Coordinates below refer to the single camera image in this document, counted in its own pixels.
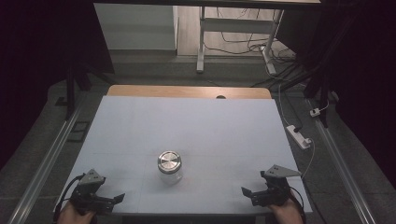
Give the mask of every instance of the white cable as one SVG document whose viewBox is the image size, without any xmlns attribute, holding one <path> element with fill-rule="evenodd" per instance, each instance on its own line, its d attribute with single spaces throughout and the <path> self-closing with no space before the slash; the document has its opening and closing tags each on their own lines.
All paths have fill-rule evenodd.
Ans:
<svg viewBox="0 0 396 224">
<path fill-rule="evenodd" d="M 283 114 L 282 102 L 280 101 L 280 85 L 281 84 L 279 84 L 279 86 L 277 86 L 277 95 L 279 97 L 280 112 L 282 113 L 282 119 L 285 120 L 285 122 L 288 124 L 288 126 L 290 126 L 288 121 L 285 119 L 285 115 Z"/>
<path fill-rule="evenodd" d="M 329 100 L 327 100 L 327 105 L 324 108 L 321 108 L 319 111 L 325 110 L 329 106 Z"/>
<path fill-rule="evenodd" d="M 311 166 L 312 160 L 314 159 L 314 156 L 315 156 L 315 142 L 314 142 L 314 139 L 310 138 L 309 140 L 312 141 L 312 144 L 314 145 L 314 149 L 312 150 L 311 161 L 308 163 L 308 167 L 306 167 L 306 170 L 305 170 L 304 174 L 301 176 L 301 179 L 304 179 L 304 176 L 305 176 L 306 172 L 308 172 L 308 169 Z"/>
</svg>

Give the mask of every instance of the metal rod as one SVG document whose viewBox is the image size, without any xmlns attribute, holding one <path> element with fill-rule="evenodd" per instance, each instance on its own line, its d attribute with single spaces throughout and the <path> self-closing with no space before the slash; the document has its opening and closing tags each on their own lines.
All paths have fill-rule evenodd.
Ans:
<svg viewBox="0 0 396 224">
<path fill-rule="evenodd" d="M 37 199 L 41 189 L 43 188 L 50 171 L 53 167 L 53 164 L 56 162 L 59 153 L 64 146 L 64 142 L 67 139 L 67 135 L 69 135 L 70 130 L 72 129 L 74 123 L 77 120 L 79 112 L 81 111 L 82 105 L 86 99 L 86 93 L 83 92 L 80 97 L 78 97 L 78 106 L 75 112 L 71 115 L 68 121 L 64 122 L 62 129 L 59 131 L 56 136 L 54 142 L 52 143 L 49 151 L 35 172 L 34 177 L 32 178 L 30 184 L 26 188 L 26 191 L 23 193 L 18 205 L 15 207 L 14 212 L 12 213 L 11 218 L 8 221 L 8 224 L 22 224 L 26 221 L 26 218 L 29 216 L 30 211 L 35 204 L 35 200 Z"/>
</svg>

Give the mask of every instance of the wall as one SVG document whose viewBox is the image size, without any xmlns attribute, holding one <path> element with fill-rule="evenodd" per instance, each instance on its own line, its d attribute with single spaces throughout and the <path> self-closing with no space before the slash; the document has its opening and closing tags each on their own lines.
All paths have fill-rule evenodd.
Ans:
<svg viewBox="0 0 396 224">
<path fill-rule="evenodd" d="M 94 5 L 108 49 L 176 49 L 174 7 Z"/>
</svg>

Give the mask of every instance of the power strip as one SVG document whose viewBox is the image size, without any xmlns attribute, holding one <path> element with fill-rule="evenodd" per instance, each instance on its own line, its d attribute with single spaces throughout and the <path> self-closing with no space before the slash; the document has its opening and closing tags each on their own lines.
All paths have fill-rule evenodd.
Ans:
<svg viewBox="0 0 396 224">
<path fill-rule="evenodd" d="M 290 135 L 294 138 L 294 141 L 299 145 L 301 149 L 307 149 L 311 147 L 311 140 L 309 138 L 303 138 L 300 132 L 294 132 L 294 125 L 290 125 L 286 127 L 286 130 L 290 133 Z"/>
</svg>

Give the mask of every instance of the metal lid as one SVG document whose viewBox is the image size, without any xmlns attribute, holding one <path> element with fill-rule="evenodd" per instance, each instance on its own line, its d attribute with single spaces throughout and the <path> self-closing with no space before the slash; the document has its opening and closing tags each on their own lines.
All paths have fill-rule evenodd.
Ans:
<svg viewBox="0 0 396 224">
<path fill-rule="evenodd" d="M 181 158 L 175 151 L 165 151 L 158 157 L 158 169 L 167 175 L 177 172 L 181 167 Z"/>
</svg>

